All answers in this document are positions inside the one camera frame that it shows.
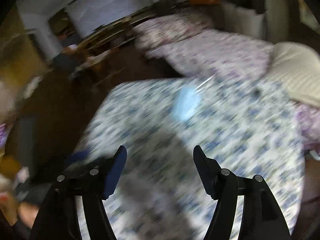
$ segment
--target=floral bedsheet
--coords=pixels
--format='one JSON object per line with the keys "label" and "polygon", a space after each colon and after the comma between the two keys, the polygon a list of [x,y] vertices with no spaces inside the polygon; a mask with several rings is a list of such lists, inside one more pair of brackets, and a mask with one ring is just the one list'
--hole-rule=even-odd
{"label": "floral bedsheet", "polygon": [[146,56],[164,57],[184,76],[213,70],[223,76],[234,72],[256,80],[266,73],[272,48],[267,41],[207,29],[192,38],[150,50]]}
{"label": "floral bedsheet", "polygon": [[[201,103],[186,122],[172,118],[177,91],[198,78],[123,83],[104,100],[78,149],[90,159],[128,158],[115,193],[104,201],[117,239],[203,239],[216,206],[203,188],[192,153],[236,175],[262,175],[290,231],[300,208],[304,157],[293,103],[277,83],[215,76],[200,91]],[[89,239],[82,202],[78,217]],[[243,198],[238,198],[231,239],[237,239]]]}

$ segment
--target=pillow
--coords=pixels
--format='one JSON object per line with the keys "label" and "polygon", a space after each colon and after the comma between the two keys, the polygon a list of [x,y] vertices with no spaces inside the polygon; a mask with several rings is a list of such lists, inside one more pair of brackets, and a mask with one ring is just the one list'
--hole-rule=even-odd
{"label": "pillow", "polygon": [[312,48],[277,43],[267,77],[282,82],[291,99],[320,107],[320,58]]}
{"label": "pillow", "polygon": [[149,50],[193,37],[212,27],[207,19],[196,13],[180,13],[148,20],[133,28],[138,33],[136,46]]}

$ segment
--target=light blue object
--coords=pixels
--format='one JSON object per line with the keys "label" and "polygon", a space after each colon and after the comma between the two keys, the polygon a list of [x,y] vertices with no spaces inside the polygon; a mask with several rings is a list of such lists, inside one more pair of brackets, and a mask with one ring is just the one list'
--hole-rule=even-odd
{"label": "light blue object", "polygon": [[195,86],[183,87],[173,103],[172,116],[177,121],[189,120],[200,103],[200,95],[196,93]]}

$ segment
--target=purple floral fabric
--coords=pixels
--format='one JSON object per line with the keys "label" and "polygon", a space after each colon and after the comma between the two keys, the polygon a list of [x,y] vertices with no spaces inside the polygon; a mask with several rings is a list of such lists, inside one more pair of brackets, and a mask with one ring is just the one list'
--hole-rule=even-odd
{"label": "purple floral fabric", "polygon": [[295,104],[295,108],[304,149],[320,154],[320,109],[302,103]]}
{"label": "purple floral fabric", "polygon": [[212,71],[222,76],[236,73],[253,80],[266,73],[273,45],[249,36],[218,30],[165,44],[147,52],[147,57],[164,57],[184,76]]}
{"label": "purple floral fabric", "polygon": [[211,19],[205,15],[180,13],[148,20],[133,29],[138,33],[136,47],[149,50],[193,37],[212,27]]}

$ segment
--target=floral pillow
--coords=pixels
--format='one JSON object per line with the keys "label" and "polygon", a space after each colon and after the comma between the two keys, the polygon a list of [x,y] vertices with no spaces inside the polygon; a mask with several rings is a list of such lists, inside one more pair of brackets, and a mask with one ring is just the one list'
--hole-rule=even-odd
{"label": "floral pillow", "polygon": [[180,13],[148,20],[133,29],[138,33],[138,49],[149,50],[193,37],[212,27],[209,17],[197,13]]}

